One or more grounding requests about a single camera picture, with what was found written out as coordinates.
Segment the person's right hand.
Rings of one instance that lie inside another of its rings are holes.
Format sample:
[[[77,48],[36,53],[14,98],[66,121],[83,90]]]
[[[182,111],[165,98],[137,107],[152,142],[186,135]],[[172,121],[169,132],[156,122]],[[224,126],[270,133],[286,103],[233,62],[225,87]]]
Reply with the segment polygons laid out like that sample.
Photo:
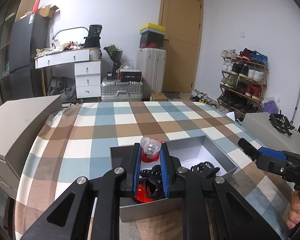
[[[300,197],[299,191],[292,193],[292,202],[287,218],[287,226],[293,229],[300,222]]]

